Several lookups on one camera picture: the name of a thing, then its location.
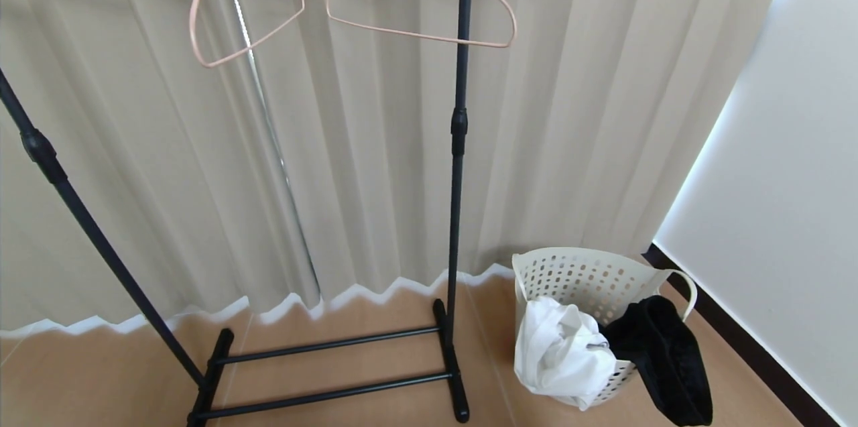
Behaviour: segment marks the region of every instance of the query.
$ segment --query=clothes hanger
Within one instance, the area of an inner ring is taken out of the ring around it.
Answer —
[[[515,36],[518,34],[518,23],[515,21],[515,13],[513,13],[511,6],[509,3],[506,3],[506,0],[497,0],[502,5],[503,8],[506,8],[506,12],[509,13],[509,18],[512,21],[512,36],[509,37],[509,41],[506,43],[495,43],[495,42],[479,42],[478,40],[461,40],[457,38],[446,38],[444,36],[433,36],[433,35],[423,35],[420,33],[414,33],[410,31],[402,31],[395,29],[384,29],[384,27],[373,27],[371,25],[362,25],[360,23],[355,23],[354,21],[344,20],[343,18],[337,18],[330,12],[330,0],[324,0],[325,9],[328,11],[328,18],[331,20],[339,21],[340,23],[345,23],[347,25],[352,25],[353,27],[361,27],[361,29],[375,30],[385,33],[393,33],[396,35],[405,35],[405,36],[414,36],[416,38],[426,38],[429,40],[438,40],[439,42],[450,42],[450,43],[459,43],[462,45],[476,45],[476,46],[490,46],[491,48],[506,48],[509,45],[512,45],[512,40],[515,39]]]
[[[304,12],[304,0],[301,0],[301,9],[299,9],[294,15],[289,17],[289,19],[287,21],[283,21],[283,23],[280,26],[273,29],[266,36],[261,37],[259,40],[256,40],[255,42],[249,44],[245,48],[242,48],[238,52],[234,52],[234,54],[227,55],[224,58],[219,58],[218,60],[215,60],[214,62],[206,62],[205,58],[202,57],[199,45],[197,45],[197,43],[196,43],[196,14],[199,12],[199,7],[200,7],[200,0],[192,0],[190,2],[190,19],[188,21],[188,27],[190,29],[190,46],[191,46],[191,48],[193,48],[194,55],[196,55],[196,59],[200,62],[200,64],[202,64],[202,66],[207,67],[207,68],[214,68],[214,67],[220,66],[220,64],[227,63],[229,60],[232,60],[233,58],[240,57],[241,55],[246,54],[246,52],[251,51],[251,49],[254,49],[257,45],[260,45],[260,43],[265,42],[267,39],[270,39],[273,36],[273,34],[280,31],[283,27],[285,27],[286,25],[291,23],[292,20],[297,18],[298,15],[300,15],[302,12]]]

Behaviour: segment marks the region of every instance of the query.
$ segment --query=pole connector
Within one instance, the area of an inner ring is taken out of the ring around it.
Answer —
[[[27,150],[27,155],[33,162],[39,164],[39,168],[49,182],[56,185],[68,179],[65,171],[62,170],[62,165],[56,160],[56,150],[51,145],[51,141],[39,129],[22,131],[21,142]]]
[[[453,109],[450,121],[450,133],[453,134],[453,155],[465,155],[465,136],[468,135],[468,109]]]

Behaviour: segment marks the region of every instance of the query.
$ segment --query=tile grout line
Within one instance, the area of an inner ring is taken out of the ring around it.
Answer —
[[[22,343],[24,343],[25,341],[27,341],[28,338],[30,338],[30,333],[33,332],[34,325],[34,323],[30,325],[30,329],[28,329],[27,333],[24,334],[24,338],[22,338],[21,341],[16,343],[15,346],[12,347],[12,350],[9,352],[9,354],[6,355],[6,358],[3,359],[3,362],[0,362],[0,368],[3,368],[3,366],[6,364],[6,360],[11,359],[12,354],[15,353],[15,350],[18,350],[18,347],[20,347]]]
[[[477,327],[480,329],[480,336],[483,341],[483,345],[485,350],[488,350],[488,357],[491,362],[491,368],[494,370],[494,376],[497,380],[497,384],[500,387],[500,393],[503,394],[503,403],[506,405],[506,412],[509,414],[509,420],[512,421],[513,427],[518,427],[518,423],[515,421],[515,414],[512,412],[512,405],[509,404],[509,396],[506,393],[506,387],[503,386],[503,378],[500,376],[500,371],[497,369],[497,362],[494,359],[494,355],[491,354],[491,347],[488,343],[488,336],[485,335],[485,329],[482,324],[482,315],[480,314],[480,310],[477,308],[476,302],[474,301],[474,296],[471,295],[471,287],[466,286],[465,290],[468,293],[468,299],[471,304],[471,308],[474,308],[474,312],[477,316]]]
[[[247,321],[247,326],[245,327],[245,336],[244,336],[244,338],[241,339],[241,347],[239,347],[239,354],[242,354],[245,352],[245,342],[247,341],[247,335],[249,335],[249,333],[251,332],[251,324],[253,323],[253,315],[254,315],[254,313],[251,313],[251,317],[249,317],[249,319]],[[224,406],[227,404],[227,400],[229,400],[229,391],[232,390],[232,388],[233,388],[233,379],[235,379],[235,372],[236,372],[236,370],[239,369],[238,363],[233,363],[232,366],[233,366],[233,371],[229,373],[229,381],[227,382],[227,390],[224,391],[224,393],[223,393],[223,405]],[[223,419],[223,418],[217,419],[217,425],[221,425],[221,419]]]

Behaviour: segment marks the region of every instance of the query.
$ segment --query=laundry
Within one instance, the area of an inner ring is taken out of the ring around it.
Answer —
[[[673,302],[650,296],[601,329],[617,359],[640,372],[656,408],[676,425],[712,424],[712,396],[694,334]]]
[[[531,393],[587,410],[607,385],[614,364],[591,315],[551,296],[527,303],[515,342],[515,375]]]

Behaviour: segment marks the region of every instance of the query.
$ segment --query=crumpled white fabric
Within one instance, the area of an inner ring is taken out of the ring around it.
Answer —
[[[515,375],[527,390],[584,411],[607,385],[615,364],[591,315],[551,296],[527,303],[515,341]]]

